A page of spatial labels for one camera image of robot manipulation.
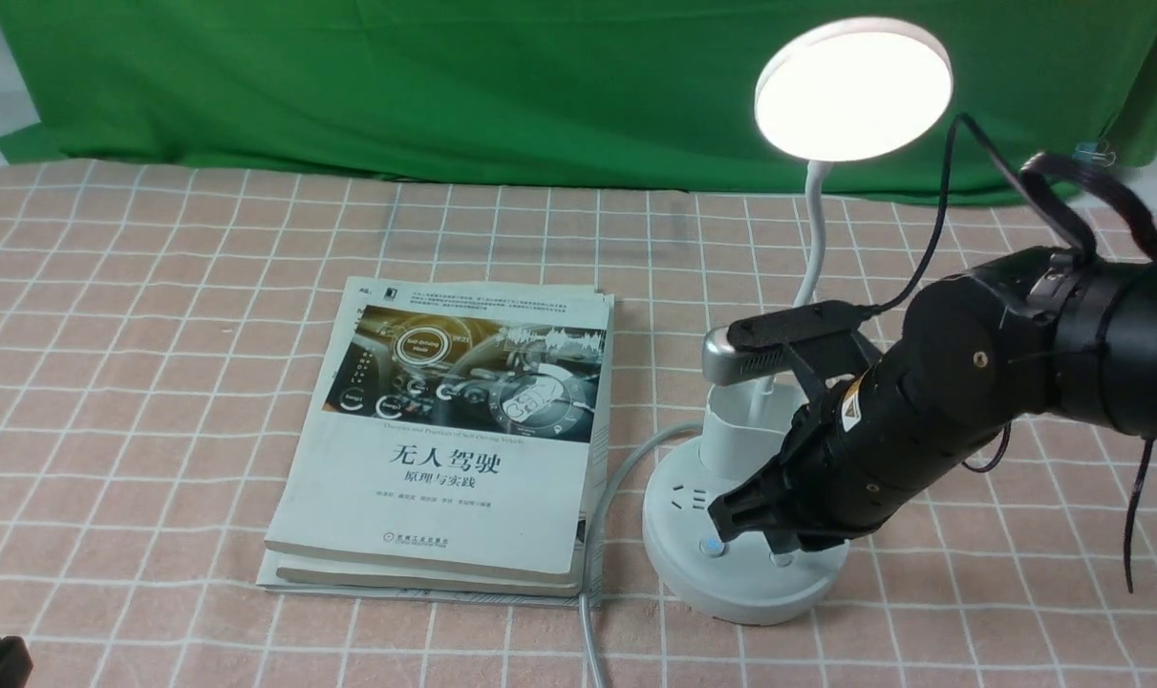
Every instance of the lamp base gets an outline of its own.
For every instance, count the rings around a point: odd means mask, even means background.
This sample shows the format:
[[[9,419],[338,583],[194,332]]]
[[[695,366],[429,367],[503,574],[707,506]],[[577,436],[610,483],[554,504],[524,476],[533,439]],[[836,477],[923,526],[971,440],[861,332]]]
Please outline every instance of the lamp base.
[[[760,532],[737,537],[732,542],[718,540],[706,506],[743,481],[718,475],[717,467],[713,471],[708,466],[742,465],[753,453],[740,447],[734,457],[710,454],[724,454],[736,444],[737,435],[744,435],[744,444],[750,445],[752,435],[759,442],[761,432],[778,432],[736,427],[730,422],[735,419],[727,417],[740,415],[752,394],[750,386],[714,389],[706,406],[703,436],[672,450],[650,476],[642,532],[658,579],[692,609],[732,623],[771,626],[806,613],[825,597],[841,574],[849,545],[823,553],[773,554]],[[771,426],[788,427],[801,394],[771,397],[779,402],[771,405],[771,417],[762,420],[771,423],[787,417],[784,426]],[[768,458],[765,454],[757,463],[765,465]]]

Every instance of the stack of books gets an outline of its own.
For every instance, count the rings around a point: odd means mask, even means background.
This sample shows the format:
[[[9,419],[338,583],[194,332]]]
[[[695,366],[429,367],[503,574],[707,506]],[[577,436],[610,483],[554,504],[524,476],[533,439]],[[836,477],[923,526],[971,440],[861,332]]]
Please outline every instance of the stack of books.
[[[599,597],[612,313],[592,288],[349,279],[258,584],[573,605],[587,579]]]

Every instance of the white lamp light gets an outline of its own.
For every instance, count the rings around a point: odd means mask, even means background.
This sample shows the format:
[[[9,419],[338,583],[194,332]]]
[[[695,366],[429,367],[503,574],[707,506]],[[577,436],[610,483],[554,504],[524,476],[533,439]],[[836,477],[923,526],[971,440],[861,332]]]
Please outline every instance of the white lamp light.
[[[918,25],[862,17],[789,42],[757,83],[757,126],[767,142],[809,161],[811,247],[795,305],[805,305],[824,260],[820,186],[834,162],[896,151],[939,121],[952,93],[948,52]],[[644,549],[658,578],[688,606],[737,623],[804,614],[837,582],[848,545],[773,554],[758,532],[718,542],[709,500],[739,487],[780,447],[804,401],[794,387],[713,387],[701,436],[658,463],[643,503]]]
[[[781,49],[757,79],[754,113],[779,151],[853,162],[926,134],[951,96],[951,60],[935,36],[908,22],[858,17]]]

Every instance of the gray cable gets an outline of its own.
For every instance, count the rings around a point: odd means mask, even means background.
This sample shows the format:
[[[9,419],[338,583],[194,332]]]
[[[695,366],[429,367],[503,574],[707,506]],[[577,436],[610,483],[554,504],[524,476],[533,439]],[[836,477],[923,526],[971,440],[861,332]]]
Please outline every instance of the gray cable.
[[[700,430],[701,423],[699,422],[683,422],[673,427],[668,427],[665,430],[659,430],[651,439],[647,439],[640,444],[625,459],[620,469],[617,469],[617,473],[607,479],[607,484],[604,486],[604,495],[600,496],[599,504],[595,506],[595,513],[591,515],[590,528],[587,537],[587,562],[583,565],[583,586],[582,593],[578,594],[578,617],[582,621],[582,639],[587,650],[587,664],[590,665],[590,672],[595,676],[595,688],[607,688],[609,686],[607,669],[604,669],[604,663],[599,659],[599,650],[595,648],[595,628],[592,628],[595,623],[591,622],[590,609],[590,577],[591,570],[595,568],[591,560],[595,556],[596,543],[599,543],[599,548],[603,548],[604,519],[607,517],[607,506],[612,504],[612,497],[617,496],[617,490],[620,489],[625,475],[633,471],[636,463],[642,460],[642,457],[647,456],[651,449],[657,447],[658,444],[671,439],[676,435]]]

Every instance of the book title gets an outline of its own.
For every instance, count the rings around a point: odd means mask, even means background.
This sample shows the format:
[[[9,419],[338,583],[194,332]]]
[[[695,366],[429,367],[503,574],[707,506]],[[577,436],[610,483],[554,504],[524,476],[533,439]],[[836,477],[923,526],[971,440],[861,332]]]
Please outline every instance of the book title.
[[[391,463],[408,466],[408,471],[404,472],[404,482],[473,489],[477,487],[478,475],[498,474],[501,457],[464,449],[452,449],[448,454],[445,450],[439,452],[437,447],[399,444]]]

